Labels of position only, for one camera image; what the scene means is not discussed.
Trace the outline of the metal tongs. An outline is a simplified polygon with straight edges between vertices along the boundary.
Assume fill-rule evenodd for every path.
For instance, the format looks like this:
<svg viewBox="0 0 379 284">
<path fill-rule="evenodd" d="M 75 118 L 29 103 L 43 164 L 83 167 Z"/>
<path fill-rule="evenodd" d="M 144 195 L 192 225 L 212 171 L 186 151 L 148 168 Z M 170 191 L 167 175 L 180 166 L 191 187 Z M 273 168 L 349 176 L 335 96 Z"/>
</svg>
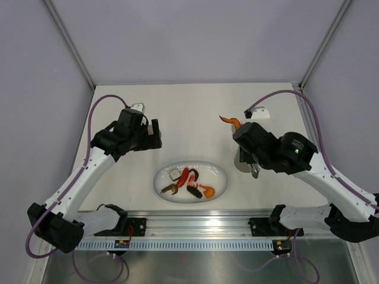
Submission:
<svg viewBox="0 0 379 284">
<path fill-rule="evenodd" d="M 259 168 L 258 158 L 255 154 L 255 148 L 259 146 L 259 140 L 257 140 L 256 137 L 254 137 L 252 123 L 251 122 L 244 123 L 236 131 L 232 129 L 233 135 L 235 134 L 235 132 L 237 132 L 238 148 L 241 147 L 242 149 L 244 149 L 244 151 L 251 154 L 257 163 L 256 169 L 253 169 L 250 172 L 252 177 L 257 179 L 259 177 L 260 168 Z"/>
</svg>

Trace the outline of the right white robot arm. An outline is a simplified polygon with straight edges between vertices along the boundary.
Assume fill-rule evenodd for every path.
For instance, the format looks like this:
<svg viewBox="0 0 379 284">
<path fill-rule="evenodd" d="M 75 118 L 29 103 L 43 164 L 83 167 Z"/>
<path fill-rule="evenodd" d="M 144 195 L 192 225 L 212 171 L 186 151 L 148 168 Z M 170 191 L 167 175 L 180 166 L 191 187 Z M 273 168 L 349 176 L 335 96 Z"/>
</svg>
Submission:
<svg viewBox="0 0 379 284">
<path fill-rule="evenodd" d="M 285 173 L 310 185 L 327 204 L 296 208 L 276 205 L 268 218 L 249 220 L 253 236 L 287 236 L 296 230 L 330 231 L 342 240 L 360 243 L 378 236 L 378 194 L 371 194 L 333 167 L 305 136 L 288 132 L 276 138 L 256 122 L 233 133 L 240 160 L 259 169 Z"/>
</svg>

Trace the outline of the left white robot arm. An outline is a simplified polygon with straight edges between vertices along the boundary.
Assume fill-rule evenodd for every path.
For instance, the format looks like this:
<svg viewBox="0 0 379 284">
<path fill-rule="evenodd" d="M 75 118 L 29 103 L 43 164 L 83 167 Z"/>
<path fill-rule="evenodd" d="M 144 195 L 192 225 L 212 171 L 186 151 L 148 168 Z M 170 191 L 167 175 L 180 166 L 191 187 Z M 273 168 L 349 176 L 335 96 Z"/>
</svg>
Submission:
<svg viewBox="0 0 379 284">
<path fill-rule="evenodd" d="M 87 213 L 79 209 L 100 178 L 130 151 L 162 147 L 159 123 L 144 116 L 144 104 L 124 108 L 118 120 L 97 132 L 82 165 L 44 204 L 27 210 L 31 233 L 64 253 L 73 251 L 88 235 L 118 236 L 130 232 L 128 213 L 109 204 Z"/>
</svg>

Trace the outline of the fried orange tempura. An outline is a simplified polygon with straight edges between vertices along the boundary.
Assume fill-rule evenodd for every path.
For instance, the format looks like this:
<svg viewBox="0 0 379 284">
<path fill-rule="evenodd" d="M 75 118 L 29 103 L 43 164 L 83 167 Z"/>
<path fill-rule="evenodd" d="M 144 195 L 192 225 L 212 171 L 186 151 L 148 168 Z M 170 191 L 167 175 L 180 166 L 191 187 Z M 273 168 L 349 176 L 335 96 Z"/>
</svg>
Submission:
<svg viewBox="0 0 379 284">
<path fill-rule="evenodd" d="M 219 116 L 219 118 L 223 122 L 232 125 L 232 129 L 235 131 L 238 130 L 242 126 L 241 122 L 237 118 L 226 118 L 222 116 Z"/>
</svg>

